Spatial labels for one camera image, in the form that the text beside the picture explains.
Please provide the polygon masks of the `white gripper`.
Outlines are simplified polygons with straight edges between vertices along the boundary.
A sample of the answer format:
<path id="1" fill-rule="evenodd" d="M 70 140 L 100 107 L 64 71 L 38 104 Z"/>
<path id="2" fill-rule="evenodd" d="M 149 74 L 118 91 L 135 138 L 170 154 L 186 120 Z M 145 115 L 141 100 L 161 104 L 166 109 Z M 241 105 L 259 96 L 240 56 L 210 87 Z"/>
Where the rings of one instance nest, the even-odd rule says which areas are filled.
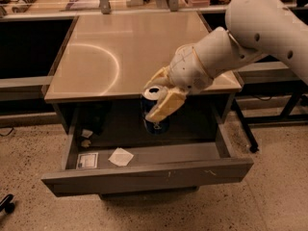
<path id="1" fill-rule="evenodd" d="M 164 120 L 185 103 L 188 93 L 201 93 L 213 82 L 214 79 L 204 69 L 193 45 L 180 46 L 169 66 L 159 69 L 144 86 L 146 89 L 154 86 L 169 87 L 172 83 L 178 88 L 161 88 L 162 93 L 157 104 L 150 110 L 145 119 L 150 122 Z"/>

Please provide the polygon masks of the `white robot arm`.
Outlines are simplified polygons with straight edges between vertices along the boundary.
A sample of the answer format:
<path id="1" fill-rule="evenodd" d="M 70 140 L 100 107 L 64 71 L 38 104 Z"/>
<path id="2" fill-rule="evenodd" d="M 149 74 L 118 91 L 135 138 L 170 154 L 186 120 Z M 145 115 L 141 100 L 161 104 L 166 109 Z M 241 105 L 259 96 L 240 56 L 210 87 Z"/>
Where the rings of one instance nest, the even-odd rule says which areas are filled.
<path id="1" fill-rule="evenodd" d="M 179 47 L 170 64 L 145 85 L 163 89 L 146 120 L 162 121 L 189 94 L 204 91 L 222 73 L 252 64 L 263 54 L 308 83 L 308 25 L 280 0 L 232 0 L 225 24 L 200 41 Z"/>

